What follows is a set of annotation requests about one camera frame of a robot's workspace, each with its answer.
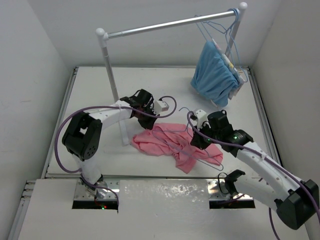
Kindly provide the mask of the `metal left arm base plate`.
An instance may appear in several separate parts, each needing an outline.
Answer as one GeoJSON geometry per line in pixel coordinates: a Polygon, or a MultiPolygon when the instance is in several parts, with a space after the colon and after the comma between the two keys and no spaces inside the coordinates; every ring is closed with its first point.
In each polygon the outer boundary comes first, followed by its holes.
{"type": "Polygon", "coordinates": [[[106,181],[102,184],[103,187],[108,188],[107,189],[101,189],[98,190],[92,190],[89,189],[84,183],[81,182],[79,179],[77,181],[75,191],[74,191],[74,197],[73,199],[75,201],[93,201],[94,198],[97,198],[98,200],[105,200],[105,201],[116,201],[115,194],[111,191],[115,192],[116,194],[119,194],[120,192],[120,182],[119,181],[106,181]]]}

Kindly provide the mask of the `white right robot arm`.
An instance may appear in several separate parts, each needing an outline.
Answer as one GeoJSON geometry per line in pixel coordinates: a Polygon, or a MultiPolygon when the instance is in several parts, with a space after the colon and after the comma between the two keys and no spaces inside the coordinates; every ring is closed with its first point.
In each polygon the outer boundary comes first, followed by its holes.
{"type": "Polygon", "coordinates": [[[288,172],[265,153],[242,129],[234,129],[225,110],[206,113],[189,111],[187,121],[193,132],[191,145],[201,150],[212,144],[240,160],[262,179],[252,179],[236,169],[224,177],[220,191],[227,196],[246,194],[271,210],[293,230],[299,229],[313,215],[320,214],[319,186],[288,172]]]}

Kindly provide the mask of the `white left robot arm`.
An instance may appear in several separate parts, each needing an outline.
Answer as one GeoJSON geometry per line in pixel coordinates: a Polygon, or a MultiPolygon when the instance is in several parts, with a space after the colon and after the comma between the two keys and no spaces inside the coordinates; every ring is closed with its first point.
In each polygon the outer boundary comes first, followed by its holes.
{"type": "Polygon", "coordinates": [[[81,181],[92,192],[103,186],[103,177],[94,158],[98,150],[101,133],[111,125],[137,118],[139,125],[151,130],[156,118],[169,106],[163,100],[155,100],[148,91],[141,89],[132,96],[120,98],[107,108],[89,113],[80,111],[70,120],[62,137],[62,144],[73,155],[80,168],[81,181]]]}

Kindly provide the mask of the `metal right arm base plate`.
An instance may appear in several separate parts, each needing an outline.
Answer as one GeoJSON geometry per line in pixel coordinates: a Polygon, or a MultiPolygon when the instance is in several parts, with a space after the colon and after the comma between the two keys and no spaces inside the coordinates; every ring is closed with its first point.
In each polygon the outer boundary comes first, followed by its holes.
{"type": "Polygon", "coordinates": [[[231,201],[231,200],[240,200],[240,201],[251,201],[253,200],[247,194],[242,193],[228,193],[225,187],[225,180],[224,179],[209,179],[207,180],[207,191],[209,199],[212,201],[231,201]]]}

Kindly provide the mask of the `pink t shirt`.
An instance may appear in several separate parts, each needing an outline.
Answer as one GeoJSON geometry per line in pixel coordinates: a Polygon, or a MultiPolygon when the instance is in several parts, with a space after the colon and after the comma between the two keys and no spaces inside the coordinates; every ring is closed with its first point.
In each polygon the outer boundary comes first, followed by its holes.
{"type": "MultiPolygon", "coordinates": [[[[156,123],[153,126],[153,129],[156,127],[160,127],[161,124],[163,124],[163,127],[165,128],[165,127],[169,127],[171,123],[156,123]]],[[[177,127],[180,129],[184,125],[184,124],[180,124],[180,123],[174,123],[174,124],[176,124],[177,127]]],[[[161,143],[159,140],[157,140],[155,137],[153,137],[153,135],[152,135],[153,129],[151,129],[151,130],[146,129],[143,132],[134,135],[131,140],[131,145],[134,148],[136,148],[138,151],[140,151],[141,153],[149,155],[149,156],[154,156],[154,157],[171,156],[171,157],[173,157],[171,155],[170,149],[168,147],[166,147],[163,143],[161,143]]]]}

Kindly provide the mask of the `light blue wire hanger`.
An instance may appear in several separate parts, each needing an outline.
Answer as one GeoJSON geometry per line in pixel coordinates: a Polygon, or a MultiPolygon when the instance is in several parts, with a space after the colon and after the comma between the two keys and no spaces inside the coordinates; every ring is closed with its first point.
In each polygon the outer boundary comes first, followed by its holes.
{"type": "Polygon", "coordinates": [[[170,154],[176,161],[176,167],[188,174],[200,162],[219,172],[224,170],[222,164],[223,153],[218,147],[209,147],[200,150],[190,144],[194,134],[189,128],[189,125],[183,125],[179,128],[176,124],[171,123],[169,127],[155,127],[152,130],[152,136],[163,143],[170,149],[170,154]]]}

